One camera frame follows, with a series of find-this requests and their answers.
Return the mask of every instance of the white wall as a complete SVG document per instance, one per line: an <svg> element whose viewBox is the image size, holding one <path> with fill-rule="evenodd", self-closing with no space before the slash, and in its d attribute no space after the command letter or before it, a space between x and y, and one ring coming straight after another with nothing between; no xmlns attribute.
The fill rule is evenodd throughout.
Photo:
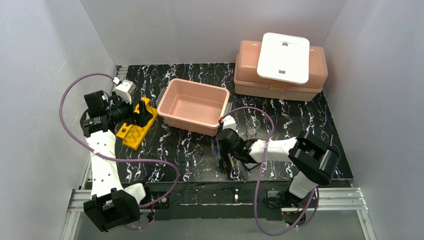
<svg viewBox="0 0 424 240"><path fill-rule="evenodd" d="M1 1L0 66L1 239L57 240L89 158L63 130L59 101L77 77L115 67L79 0ZM109 82L72 91L65 119L78 136L83 94Z"/></svg>
<svg viewBox="0 0 424 240"><path fill-rule="evenodd" d="M235 62L275 32L321 46L346 0L81 0L116 65Z"/></svg>
<svg viewBox="0 0 424 240"><path fill-rule="evenodd" d="M324 92L378 239L423 239L424 1L348 0Z"/></svg>

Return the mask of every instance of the yellow holder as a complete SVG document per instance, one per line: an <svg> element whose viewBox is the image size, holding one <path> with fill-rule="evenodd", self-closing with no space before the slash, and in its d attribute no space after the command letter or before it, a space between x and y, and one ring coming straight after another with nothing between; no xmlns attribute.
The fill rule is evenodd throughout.
<svg viewBox="0 0 424 240"><path fill-rule="evenodd" d="M148 123L144 127L124 123L119 129L119 131L116 133L116 136L122 139L123 145L134 150L137 150L137 148L139 148L139 145L142 143L144 137L147 134L147 131L152 127L153 122L158 117L158 111L156 110L156 108L150 106L150 99L148 99L147 97L142 97L141 99L145 102L147 111L151 113L153 117L148 121ZM134 113L140 113L139 104L135 106Z"/></svg>

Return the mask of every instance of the white enclosure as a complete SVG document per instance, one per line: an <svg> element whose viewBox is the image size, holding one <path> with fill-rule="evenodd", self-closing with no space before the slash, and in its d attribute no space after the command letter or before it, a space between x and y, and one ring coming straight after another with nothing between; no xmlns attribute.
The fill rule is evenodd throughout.
<svg viewBox="0 0 424 240"><path fill-rule="evenodd" d="M265 33L322 46L346 0L81 0L116 65L235 62Z"/></svg>
<svg viewBox="0 0 424 240"><path fill-rule="evenodd" d="M89 159L59 121L73 80L115 65L234 62L242 40L268 32L325 48L324 93L377 238L421 239L422 23L420 0L1 1L2 239L61 236ZM111 85L94 77L71 91L64 114L78 137L83 95Z"/></svg>
<svg viewBox="0 0 424 240"><path fill-rule="evenodd" d="M424 1L348 0L325 43L334 123L378 239L422 239Z"/></svg>
<svg viewBox="0 0 424 240"><path fill-rule="evenodd" d="M60 124L59 102L76 78L115 66L79 0L1 1L0 66L1 239L57 240L89 159ZM83 94L111 87L93 77L69 94L65 120L80 138Z"/></svg>

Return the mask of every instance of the pink plastic bin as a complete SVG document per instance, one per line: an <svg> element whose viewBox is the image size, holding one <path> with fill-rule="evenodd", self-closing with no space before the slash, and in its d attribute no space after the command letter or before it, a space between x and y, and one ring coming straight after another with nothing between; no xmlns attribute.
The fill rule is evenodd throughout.
<svg viewBox="0 0 424 240"><path fill-rule="evenodd" d="M175 78L169 82L157 114L171 127L215 136L229 97L225 88Z"/></svg>

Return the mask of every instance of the black marble surface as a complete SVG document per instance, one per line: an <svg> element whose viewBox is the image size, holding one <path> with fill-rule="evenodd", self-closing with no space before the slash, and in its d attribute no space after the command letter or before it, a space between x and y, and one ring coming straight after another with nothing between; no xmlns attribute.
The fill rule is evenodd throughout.
<svg viewBox="0 0 424 240"><path fill-rule="evenodd" d="M276 128L273 140L296 137L304 130L312 131L325 141L329 141L331 135L334 135L333 143L341 152L341 159L333 179L353 179L322 92L311 102L238 95L234 91L234 67L234 63L133 65L128 68L126 78L137 86L133 99L138 100L145 96L152 100L154 106L161 89L174 78L227 88L233 109L254 106L271 116ZM267 119L261 113L240 110L232 115L241 134L246 132L246 121L251 116L260 120L261 139L264 140L270 131ZM235 170L232 170L228 160L223 159L217 166L216 156L212 155L210 140L210 136L170 127L158 116L138 150L123 146L121 139L117 138L115 153L117 158L160 159L171 162L178 167L181 182L256 181L260 172L259 167L247 171L239 161L235 161ZM139 162L118 163L118 173L123 183L139 180L172 182L176 176L174 170L164 164ZM297 173L297 168L291 163L269 161L262 170L262 179L288 181Z"/></svg>

